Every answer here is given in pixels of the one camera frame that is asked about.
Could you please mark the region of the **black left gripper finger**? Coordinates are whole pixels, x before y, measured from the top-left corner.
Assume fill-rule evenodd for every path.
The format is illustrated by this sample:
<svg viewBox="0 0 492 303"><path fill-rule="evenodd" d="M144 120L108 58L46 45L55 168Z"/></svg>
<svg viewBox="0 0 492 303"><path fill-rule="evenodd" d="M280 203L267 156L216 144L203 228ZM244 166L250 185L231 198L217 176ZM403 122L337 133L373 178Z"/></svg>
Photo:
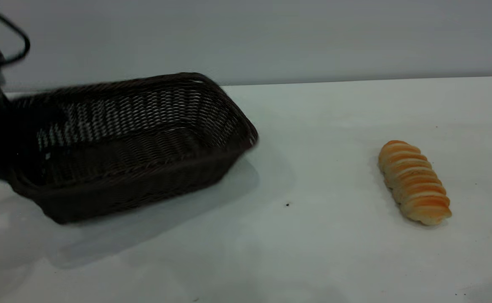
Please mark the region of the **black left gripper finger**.
<svg viewBox="0 0 492 303"><path fill-rule="evenodd" d="M12 140L38 141L38 134L67 122L65 110L56 105L14 102L12 104Z"/></svg>

